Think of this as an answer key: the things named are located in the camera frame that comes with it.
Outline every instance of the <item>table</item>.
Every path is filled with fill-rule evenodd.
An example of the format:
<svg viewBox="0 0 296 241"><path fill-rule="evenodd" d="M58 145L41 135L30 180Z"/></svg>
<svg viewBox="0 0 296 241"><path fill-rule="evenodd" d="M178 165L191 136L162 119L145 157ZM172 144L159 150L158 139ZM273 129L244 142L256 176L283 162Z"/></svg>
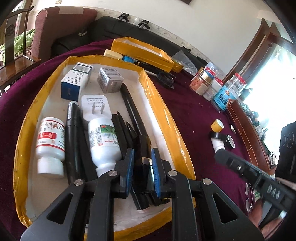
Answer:
<svg viewBox="0 0 296 241"><path fill-rule="evenodd" d="M110 49L112 40L93 42L51 59L17 81L0 98L0 220L17 239L25 230L18 220L12 188L14 151L19 131L34 97L51 73L68 56L103 55ZM211 140L210 125L220 119L225 128L222 133L230 134L236 148L233 153L248 159L248 153L239 135L234 135L224 113L218 113L210 102L191 91L191 75L182 71L176 74L174 89L166 89L152 78L157 90L169 108L191 156L197 179L210 178L232 201L246 213L245 182L227 168L216 164ZM171 223L139 240L171 240Z"/></svg>

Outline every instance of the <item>green cloth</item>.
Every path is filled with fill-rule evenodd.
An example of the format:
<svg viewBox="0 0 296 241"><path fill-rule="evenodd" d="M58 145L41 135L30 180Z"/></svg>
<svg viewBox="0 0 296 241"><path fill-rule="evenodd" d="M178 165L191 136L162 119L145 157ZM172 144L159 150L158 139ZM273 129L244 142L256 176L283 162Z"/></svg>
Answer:
<svg viewBox="0 0 296 241"><path fill-rule="evenodd" d="M26 48L29 47L33 42L33 37L35 34L35 29L28 30L26 33ZM20 56L23 53L22 45L23 45L24 33L17 36L15 38L15 57ZM3 61L5 64L5 46L2 44L0 46L0 61Z"/></svg>

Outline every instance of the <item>blue box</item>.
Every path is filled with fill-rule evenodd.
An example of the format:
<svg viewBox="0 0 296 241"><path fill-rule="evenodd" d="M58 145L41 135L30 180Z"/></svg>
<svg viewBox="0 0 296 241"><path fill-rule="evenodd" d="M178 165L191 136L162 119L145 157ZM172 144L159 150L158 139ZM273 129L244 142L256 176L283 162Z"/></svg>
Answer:
<svg viewBox="0 0 296 241"><path fill-rule="evenodd" d="M81 90L87 85L92 66L77 63L61 80L61 98L77 101Z"/></svg>

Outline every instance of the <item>red and white label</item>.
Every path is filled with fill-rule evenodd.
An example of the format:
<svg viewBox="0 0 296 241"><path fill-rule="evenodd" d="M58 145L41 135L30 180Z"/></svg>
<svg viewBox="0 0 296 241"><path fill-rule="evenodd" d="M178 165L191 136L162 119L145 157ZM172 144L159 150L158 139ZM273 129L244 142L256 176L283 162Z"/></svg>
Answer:
<svg viewBox="0 0 296 241"><path fill-rule="evenodd" d="M51 146L65 151L65 127L55 120L42 121L36 148L40 146Z"/></svg>

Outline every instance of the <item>yellow box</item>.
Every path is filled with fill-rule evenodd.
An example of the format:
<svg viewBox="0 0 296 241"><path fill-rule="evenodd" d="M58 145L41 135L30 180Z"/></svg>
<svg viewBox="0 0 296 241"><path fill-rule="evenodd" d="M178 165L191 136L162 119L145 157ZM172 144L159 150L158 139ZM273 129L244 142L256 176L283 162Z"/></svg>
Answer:
<svg viewBox="0 0 296 241"><path fill-rule="evenodd" d="M130 37L114 39L111 50L151 64L166 72L170 72L174 66L174 62L165 51Z"/></svg>
<svg viewBox="0 0 296 241"><path fill-rule="evenodd" d="M183 69L183 65L178 63L176 60L174 61L174 66L172 67L172 71L176 72L176 73L180 73L181 70Z"/></svg>

